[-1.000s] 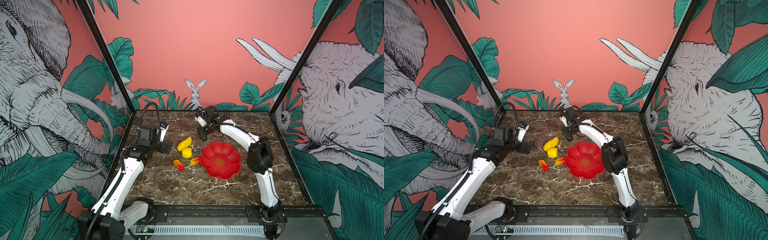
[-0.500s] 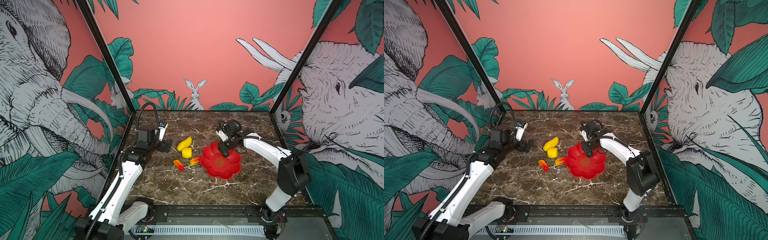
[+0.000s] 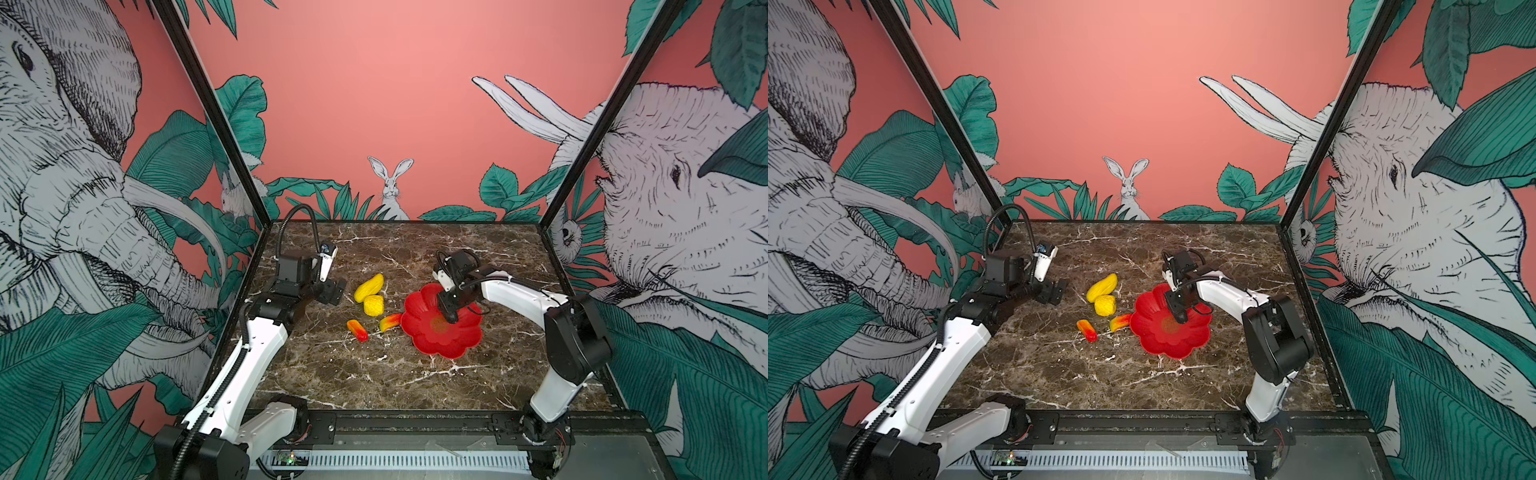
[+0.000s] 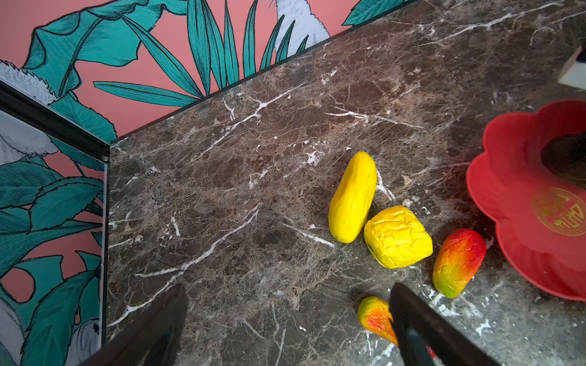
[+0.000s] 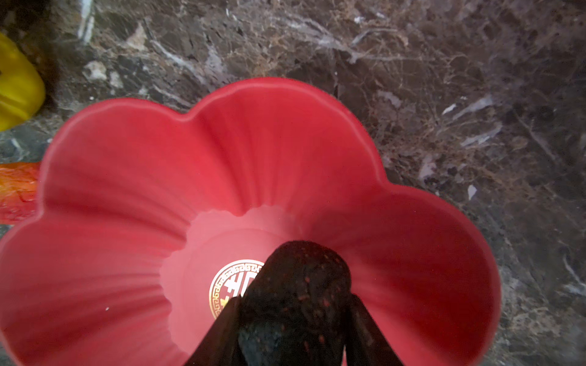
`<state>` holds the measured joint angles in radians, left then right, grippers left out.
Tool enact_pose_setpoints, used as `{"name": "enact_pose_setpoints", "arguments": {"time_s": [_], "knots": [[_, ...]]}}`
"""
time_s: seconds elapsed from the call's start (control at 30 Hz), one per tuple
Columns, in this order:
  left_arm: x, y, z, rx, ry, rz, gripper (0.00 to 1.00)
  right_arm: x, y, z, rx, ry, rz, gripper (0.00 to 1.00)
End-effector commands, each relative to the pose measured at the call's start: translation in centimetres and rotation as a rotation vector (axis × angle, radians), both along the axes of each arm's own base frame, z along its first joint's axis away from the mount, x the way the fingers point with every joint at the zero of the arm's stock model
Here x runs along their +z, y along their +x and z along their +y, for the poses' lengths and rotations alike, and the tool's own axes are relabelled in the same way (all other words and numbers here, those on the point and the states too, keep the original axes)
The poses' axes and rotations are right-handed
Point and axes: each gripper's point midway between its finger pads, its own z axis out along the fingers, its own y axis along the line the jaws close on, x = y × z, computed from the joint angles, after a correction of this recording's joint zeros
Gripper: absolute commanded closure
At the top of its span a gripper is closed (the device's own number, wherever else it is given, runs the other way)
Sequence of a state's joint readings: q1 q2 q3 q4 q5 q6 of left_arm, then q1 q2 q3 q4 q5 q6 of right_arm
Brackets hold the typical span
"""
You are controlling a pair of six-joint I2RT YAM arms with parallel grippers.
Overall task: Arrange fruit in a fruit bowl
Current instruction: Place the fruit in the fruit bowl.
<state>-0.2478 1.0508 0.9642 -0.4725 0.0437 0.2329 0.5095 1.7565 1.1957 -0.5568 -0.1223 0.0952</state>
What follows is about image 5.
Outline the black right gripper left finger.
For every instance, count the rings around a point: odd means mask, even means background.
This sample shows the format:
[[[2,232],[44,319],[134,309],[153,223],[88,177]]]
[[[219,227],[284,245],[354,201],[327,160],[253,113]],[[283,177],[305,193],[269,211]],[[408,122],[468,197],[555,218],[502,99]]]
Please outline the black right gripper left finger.
[[[232,297],[184,366],[247,366],[238,343],[242,297]]]

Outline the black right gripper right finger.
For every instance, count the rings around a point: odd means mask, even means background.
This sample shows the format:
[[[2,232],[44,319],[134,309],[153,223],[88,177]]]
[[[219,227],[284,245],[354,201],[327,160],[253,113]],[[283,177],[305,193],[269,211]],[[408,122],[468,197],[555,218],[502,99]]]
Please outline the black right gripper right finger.
[[[349,305],[346,361],[349,366],[403,366],[362,300],[355,294]]]

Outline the dark avocado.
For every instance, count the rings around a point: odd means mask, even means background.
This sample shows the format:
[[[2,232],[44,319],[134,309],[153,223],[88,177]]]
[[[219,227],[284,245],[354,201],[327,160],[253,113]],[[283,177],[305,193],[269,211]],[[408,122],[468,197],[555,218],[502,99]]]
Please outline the dark avocado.
[[[340,365],[351,275],[334,250],[279,246],[247,288],[238,344],[248,365]]]

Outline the red yellow mango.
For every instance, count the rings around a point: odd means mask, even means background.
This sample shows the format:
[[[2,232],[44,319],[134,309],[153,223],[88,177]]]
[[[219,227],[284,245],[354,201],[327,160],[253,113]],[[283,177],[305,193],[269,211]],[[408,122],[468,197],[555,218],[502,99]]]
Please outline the red yellow mango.
[[[1,224],[15,225],[36,208],[40,163],[1,164]]]

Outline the small yellow fruit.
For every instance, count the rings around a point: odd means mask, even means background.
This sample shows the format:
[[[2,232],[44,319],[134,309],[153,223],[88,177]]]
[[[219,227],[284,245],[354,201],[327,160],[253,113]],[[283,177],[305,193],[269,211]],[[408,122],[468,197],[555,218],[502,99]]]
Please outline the small yellow fruit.
[[[1,131],[30,119],[41,109],[46,88],[17,44],[1,34]]]

